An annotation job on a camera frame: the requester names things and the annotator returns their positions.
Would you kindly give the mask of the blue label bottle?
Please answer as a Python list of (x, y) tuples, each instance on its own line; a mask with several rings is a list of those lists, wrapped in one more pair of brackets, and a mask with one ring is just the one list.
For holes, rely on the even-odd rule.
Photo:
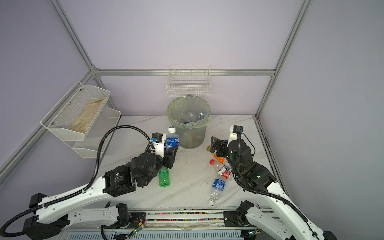
[(214, 206), (220, 199), (222, 192), (224, 191), (226, 180), (223, 178), (216, 178), (212, 184), (212, 188), (209, 194), (208, 204)]
[(168, 127), (168, 133), (165, 141), (166, 149), (170, 149), (180, 144), (180, 137), (176, 133), (175, 127)]

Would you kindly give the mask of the clear crushed bottle purple print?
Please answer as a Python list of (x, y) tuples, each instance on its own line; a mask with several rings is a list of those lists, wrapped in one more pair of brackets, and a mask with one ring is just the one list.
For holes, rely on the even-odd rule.
[(202, 121), (202, 120), (205, 120), (208, 116), (208, 113), (207, 112), (199, 112), (198, 114), (198, 121)]

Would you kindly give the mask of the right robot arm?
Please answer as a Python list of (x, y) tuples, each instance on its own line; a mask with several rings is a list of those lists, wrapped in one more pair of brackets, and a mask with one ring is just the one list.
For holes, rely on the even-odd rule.
[(224, 157), (237, 185), (244, 192), (265, 199), (279, 220), (266, 215), (254, 203), (245, 200), (236, 210), (224, 212), (225, 226), (254, 226), (275, 240), (335, 240), (336, 236), (332, 232), (322, 230), (302, 213), (265, 166), (253, 160), (251, 148), (243, 136), (242, 126), (231, 126), (228, 140), (211, 138), (210, 151), (218, 157)]

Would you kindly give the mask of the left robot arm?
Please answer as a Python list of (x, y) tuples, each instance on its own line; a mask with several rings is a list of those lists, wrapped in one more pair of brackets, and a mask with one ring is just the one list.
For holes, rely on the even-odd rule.
[[(99, 177), (104, 143), (109, 135), (119, 129), (132, 129), (142, 134), (148, 141), (146, 149), (125, 165)], [(33, 195), (28, 210), (4, 223), (1, 227), (1, 237), (26, 235), (31, 240), (45, 240), (77, 225), (101, 225), (110, 229), (127, 227), (133, 220), (126, 204), (91, 209), (85, 213), (82, 213), (82, 210), (90, 204), (133, 193), (136, 188), (144, 188), (162, 168), (171, 169), (179, 145), (169, 147), (166, 141), (167, 138), (163, 134), (153, 133), (149, 137), (143, 130), (134, 126), (113, 127), (101, 139), (95, 170), (88, 184), (60, 195)]]

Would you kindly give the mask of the mesh waste bin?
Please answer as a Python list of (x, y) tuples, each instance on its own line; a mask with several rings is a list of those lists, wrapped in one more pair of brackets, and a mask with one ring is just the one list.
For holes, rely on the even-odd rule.
[(206, 130), (207, 127), (196, 129), (176, 128), (176, 133), (180, 137), (180, 146), (185, 149), (194, 149), (199, 147), (204, 142)]

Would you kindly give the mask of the orange label bottle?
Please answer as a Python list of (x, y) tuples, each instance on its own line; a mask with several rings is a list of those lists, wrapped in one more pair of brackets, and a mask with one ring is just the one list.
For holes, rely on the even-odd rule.
[(207, 146), (206, 150), (207, 150), (208, 152), (210, 152), (210, 153), (212, 154), (213, 158), (214, 158), (215, 160), (217, 160), (218, 162), (220, 162), (221, 164), (224, 164), (224, 163), (226, 162), (226, 159), (225, 159), (225, 158), (217, 156), (217, 152), (218, 152), (217, 149), (214, 150), (214, 152), (211, 152), (211, 146)]

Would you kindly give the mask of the green soda bottle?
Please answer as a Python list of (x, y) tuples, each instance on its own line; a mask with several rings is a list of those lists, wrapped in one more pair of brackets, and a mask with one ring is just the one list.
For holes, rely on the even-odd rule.
[(171, 184), (169, 169), (162, 167), (159, 171), (159, 186), (166, 188)]

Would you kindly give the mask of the red label crushed bottle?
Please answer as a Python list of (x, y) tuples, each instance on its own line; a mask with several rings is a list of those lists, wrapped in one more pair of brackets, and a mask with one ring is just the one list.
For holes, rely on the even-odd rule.
[(216, 160), (210, 160), (209, 163), (217, 175), (224, 177), (226, 180), (231, 180), (233, 178), (232, 169), (229, 166)]

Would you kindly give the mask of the blue label bottle front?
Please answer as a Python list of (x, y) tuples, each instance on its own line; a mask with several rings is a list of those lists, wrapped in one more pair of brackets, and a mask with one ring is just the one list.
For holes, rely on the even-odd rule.
[(226, 180), (223, 178), (216, 178), (212, 184), (212, 188), (209, 194), (208, 204), (214, 206), (220, 199), (222, 192), (224, 191)]

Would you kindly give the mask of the beige cloth in shelf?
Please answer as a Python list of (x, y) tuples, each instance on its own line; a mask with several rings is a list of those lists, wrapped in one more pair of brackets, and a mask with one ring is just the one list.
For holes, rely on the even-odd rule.
[(89, 103), (87, 103), (84, 109), (82, 110), (81, 114), (71, 125), (70, 130), (85, 134), (104, 100), (105, 98), (93, 99)]

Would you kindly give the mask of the white mesh upper shelf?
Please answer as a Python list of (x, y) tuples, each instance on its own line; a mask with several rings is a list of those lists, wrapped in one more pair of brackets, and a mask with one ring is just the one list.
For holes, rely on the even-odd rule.
[[(105, 98), (85, 134), (70, 130), (85, 105), (93, 99)], [(84, 141), (110, 98), (110, 91), (96, 86), (75, 83), (67, 94), (46, 114), (40, 124), (61, 141)]]

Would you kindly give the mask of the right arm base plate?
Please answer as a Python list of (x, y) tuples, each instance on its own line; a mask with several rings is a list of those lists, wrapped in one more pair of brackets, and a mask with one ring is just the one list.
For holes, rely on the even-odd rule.
[(247, 212), (244, 211), (224, 211), (225, 227), (248, 227)]

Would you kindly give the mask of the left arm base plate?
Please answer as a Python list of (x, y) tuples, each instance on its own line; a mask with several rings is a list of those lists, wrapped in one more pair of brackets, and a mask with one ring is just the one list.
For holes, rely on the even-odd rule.
[(146, 212), (129, 212), (129, 222), (126, 229), (136, 229), (146, 221)]

